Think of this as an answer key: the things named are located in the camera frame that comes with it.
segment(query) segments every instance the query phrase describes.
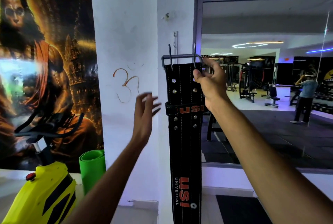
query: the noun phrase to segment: orange om drawing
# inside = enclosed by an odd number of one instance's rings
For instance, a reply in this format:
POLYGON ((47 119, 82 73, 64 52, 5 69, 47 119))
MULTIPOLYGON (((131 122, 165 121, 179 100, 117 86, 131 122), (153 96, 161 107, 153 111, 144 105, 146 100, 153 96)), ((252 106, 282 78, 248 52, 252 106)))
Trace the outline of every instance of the orange om drawing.
MULTIPOLYGON (((125 69, 123 69, 123 68, 116 69, 115 72, 113 73, 113 77, 115 76, 115 74, 116 74, 116 72, 117 72, 118 70, 124 70, 124 71, 126 72, 126 80, 125 80, 125 82, 123 83, 123 87, 126 87, 127 89, 130 90, 130 96, 132 96, 132 91, 131 91, 131 89, 127 86, 127 83, 128 83, 129 81, 131 81, 133 78, 137 78, 137 79, 138 79, 138 87, 137 87, 137 90, 138 90, 138 93, 140 94, 140 92, 139 92, 139 83, 140 83, 140 79, 139 79, 139 77, 138 77, 138 76, 133 76, 133 77, 131 77, 131 78, 128 78, 128 72, 127 72, 127 70, 125 70, 125 69)), ((120 102, 122 102, 122 103, 127 103, 127 102, 123 102, 123 101, 120 99, 118 93, 117 93, 117 97, 118 97, 118 99, 119 99, 120 102)))

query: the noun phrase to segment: hand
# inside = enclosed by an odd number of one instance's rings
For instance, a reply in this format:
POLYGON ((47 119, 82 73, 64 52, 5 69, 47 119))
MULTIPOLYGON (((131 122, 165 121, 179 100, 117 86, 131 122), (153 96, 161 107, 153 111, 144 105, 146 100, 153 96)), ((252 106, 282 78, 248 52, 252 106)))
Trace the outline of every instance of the hand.
POLYGON ((132 140, 137 141, 142 147, 146 146, 152 133, 152 118, 161 110, 157 108, 161 103, 154 104, 157 98, 152 97, 151 93, 143 93, 136 97, 132 140))
POLYGON ((213 67, 214 74, 207 72, 200 73, 199 70, 194 70, 193 75, 196 82, 201 85, 203 94, 205 95, 205 104, 208 110, 211 111, 212 104, 218 102, 219 98, 230 101, 225 89, 225 73, 218 62, 208 58, 202 59, 208 66, 213 67))

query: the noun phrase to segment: black mat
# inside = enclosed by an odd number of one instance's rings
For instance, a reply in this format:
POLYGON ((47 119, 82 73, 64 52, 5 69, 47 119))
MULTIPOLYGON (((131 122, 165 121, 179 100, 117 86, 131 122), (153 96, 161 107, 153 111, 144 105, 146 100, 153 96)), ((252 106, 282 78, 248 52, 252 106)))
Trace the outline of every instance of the black mat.
POLYGON ((224 224, 272 224, 257 198, 216 195, 224 224))
MULTIPOLYGON (((333 169, 333 120, 311 115, 310 125, 292 124, 294 112, 242 110, 263 137, 281 155, 300 168, 333 169)), ((239 163, 223 132, 211 134, 207 142, 209 116, 202 124, 202 152, 206 162, 239 163)))

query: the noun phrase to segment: green yoga mat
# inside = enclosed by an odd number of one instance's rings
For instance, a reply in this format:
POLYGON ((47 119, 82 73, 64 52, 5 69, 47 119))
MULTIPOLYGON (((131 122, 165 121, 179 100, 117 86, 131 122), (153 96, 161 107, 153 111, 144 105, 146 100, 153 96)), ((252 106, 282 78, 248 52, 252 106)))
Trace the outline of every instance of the green yoga mat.
POLYGON ((82 154, 79 163, 86 195, 106 171, 104 150, 91 150, 82 154))

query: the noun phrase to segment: weightlifting belt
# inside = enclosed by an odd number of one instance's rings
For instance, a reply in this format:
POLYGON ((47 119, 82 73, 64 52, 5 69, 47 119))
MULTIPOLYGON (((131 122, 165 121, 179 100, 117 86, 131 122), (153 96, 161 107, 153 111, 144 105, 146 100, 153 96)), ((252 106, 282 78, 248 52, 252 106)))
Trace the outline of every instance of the weightlifting belt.
POLYGON ((193 70, 193 63, 175 64, 173 70, 165 65, 174 224, 201 223, 201 125, 207 109, 193 70))

